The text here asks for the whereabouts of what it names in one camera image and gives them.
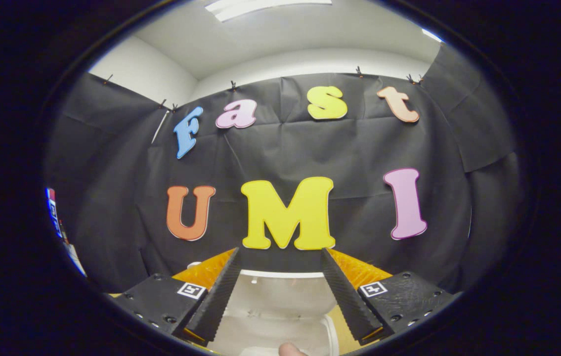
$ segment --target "letter m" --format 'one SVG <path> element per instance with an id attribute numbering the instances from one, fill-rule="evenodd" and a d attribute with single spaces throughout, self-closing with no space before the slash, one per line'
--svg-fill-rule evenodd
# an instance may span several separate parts
<path id="1" fill-rule="evenodd" d="M 328 230 L 328 193 L 333 181 L 326 177 L 306 178 L 298 185 L 288 207 L 267 180 L 254 180 L 241 187 L 247 196 L 248 230 L 243 246 L 266 250 L 271 241 L 265 237 L 265 224 L 276 245 L 285 248 L 300 223 L 300 236 L 294 241 L 299 250 L 332 248 L 335 239 Z"/>

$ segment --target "white ceiling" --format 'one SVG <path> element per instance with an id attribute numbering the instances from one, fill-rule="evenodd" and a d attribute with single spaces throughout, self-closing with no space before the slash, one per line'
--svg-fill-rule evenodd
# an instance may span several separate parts
<path id="1" fill-rule="evenodd" d="M 420 27 L 370 0 L 272 7 L 223 23 L 204 8 L 212 2 L 190 0 L 135 36 L 199 80 L 244 61 L 301 49 L 381 50 L 426 63 L 438 51 L 439 43 Z"/>

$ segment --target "hand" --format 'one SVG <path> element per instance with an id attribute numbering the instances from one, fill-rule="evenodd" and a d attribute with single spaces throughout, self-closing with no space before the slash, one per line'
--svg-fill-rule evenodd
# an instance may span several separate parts
<path id="1" fill-rule="evenodd" d="M 298 347 L 292 343 L 283 343 L 278 348 L 278 356 L 307 356 L 307 354 L 298 350 Z"/>

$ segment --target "foam letter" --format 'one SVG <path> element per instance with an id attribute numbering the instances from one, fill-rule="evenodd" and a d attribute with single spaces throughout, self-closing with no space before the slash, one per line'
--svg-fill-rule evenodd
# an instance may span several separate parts
<path id="1" fill-rule="evenodd" d="M 195 110 L 192 110 L 187 117 L 174 127 L 173 132 L 177 134 L 177 143 L 179 144 L 177 159 L 183 157 L 197 142 L 196 139 L 190 137 L 190 134 L 196 134 L 199 131 L 199 120 L 197 120 L 197 117 L 201 113 L 203 113 L 203 108 L 197 106 Z"/>
<path id="2" fill-rule="evenodd" d="M 187 227 L 181 223 L 181 208 L 183 197 L 188 195 L 187 187 L 174 186 L 167 190 L 168 208 L 166 211 L 166 224 L 168 230 L 178 239 L 195 241 L 201 239 L 208 227 L 208 211 L 210 211 L 210 197 L 215 195 L 214 187 L 196 187 L 192 194 L 197 197 L 197 210 L 195 212 L 195 223 Z"/>
<path id="3" fill-rule="evenodd" d="M 421 220 L 421 207 L 416 192 L 419 171 L 412 168 L 397 169 L 384 175 L 384 182 L 392 187 L 397 210 L 397 226 L 391 236 L 395 240 L 423 234 L 428 223 Z"/>
<path id="4" fill-rule="evenodd" d="M 216 126 L 220 129 L 228 129 L 236 126 L 243 129 L 256 121 L 254 111 L 256 110 L 256 102 L 251 99 L 243 99 L 233 101 L 224 108 L 226 112 L 216 118 Z"/>
<path id="5" fill-rule="evenodd" d="M 407 110 L 404 100 L 408 100 L 407 94 L 404 92 L 397 92 L 393 87 L 386 87 L 377 92 L 377 96 L 384 97 L 388 106 L 398 119 L 403 122 L 415 122 L 419 119 L 419 114 L 416 111 Z"/>
<path id="6" fill-rule="evenodd" d="M 310 102 L 307 111 L 316 120 L 339 119 L 348 112 L 348 106 L 340 97 L 342 91 L 336 87 L 313 87 L 307 92 Z"/>
<path id="7" fill-rule="evenodd" d="M 243 246 L 266 250 L 271 241 L 265 237 L 265 224 L 276 241 L 285 248 L 300 223 L 300 236 L 294 242 L 299 250 L 332 248 L 335 239 L 328 230 L 328 192 L 333 181 L 325 177 L 306 178 L 285 207 L 273 185 L 266 180 L 254 180 L 241 187 L 247 196 L 248 230 Z"/>

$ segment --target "pink letter i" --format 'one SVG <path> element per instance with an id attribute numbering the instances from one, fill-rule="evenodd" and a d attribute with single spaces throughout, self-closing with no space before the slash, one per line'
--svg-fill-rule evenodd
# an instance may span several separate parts
<path id="1" fill-rule="evenodd" d="M 421 207 L 416 192 L 419 171 L 413 168 L 396 169 L 384 175 L 384 182 L 392 187 L 397 210 L 397 226 L 391 236 L 395 240 L 423 234 L 428 223 L 421 220 Z"/>

